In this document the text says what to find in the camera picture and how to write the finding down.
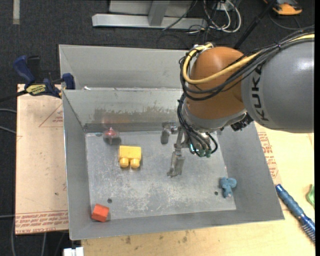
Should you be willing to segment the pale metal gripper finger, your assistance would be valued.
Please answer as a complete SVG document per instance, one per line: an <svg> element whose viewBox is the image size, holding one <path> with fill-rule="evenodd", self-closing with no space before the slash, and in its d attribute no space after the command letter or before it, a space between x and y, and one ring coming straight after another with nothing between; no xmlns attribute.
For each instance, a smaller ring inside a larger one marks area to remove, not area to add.
<svg viewBox="0 0 320 256"><path fill-rule="evenodd" d="M167 176L170 178L176 176L176 159L177 159L177 156L176 156L176 152L174 151L171 156L170 168L169 168L169 171L167 172Z"/></svg>
<svg viewBox="0 0 320 256"><path fill-rule="evenodd" d="M182 174L184 162L185 162L185 157L183 156L176 157L175 166L174 166L176 176Z"/></svg>

